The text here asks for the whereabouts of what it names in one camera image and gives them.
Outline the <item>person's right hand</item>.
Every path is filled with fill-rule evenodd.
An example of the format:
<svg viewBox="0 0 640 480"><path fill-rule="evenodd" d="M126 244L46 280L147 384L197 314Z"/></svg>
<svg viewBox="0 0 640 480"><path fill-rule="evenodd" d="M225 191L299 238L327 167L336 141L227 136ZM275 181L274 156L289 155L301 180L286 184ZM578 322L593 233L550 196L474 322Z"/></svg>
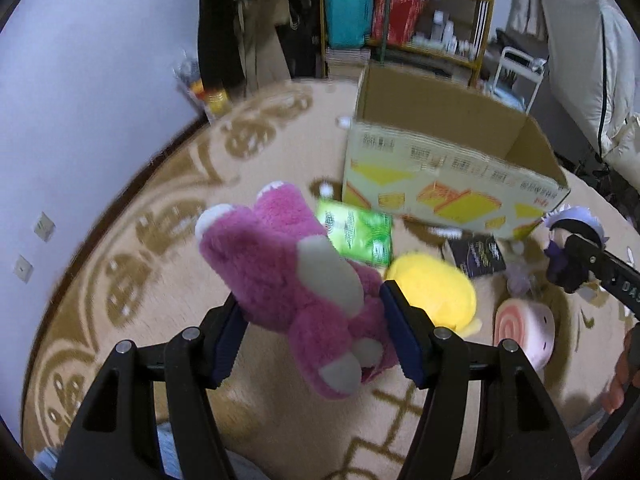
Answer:
<svg viewBox="0 0 640 480"><path fill-rule="evenodd" d="M624 403L625 387L629 384L639 387L639 373L631 374L628 364L628 352L631 345L632 333L626 333L624 339L624 348L614 368L614 376L612 382L608 386L608 390L602 396L602 408L612 414L618 410Z"/></svg>

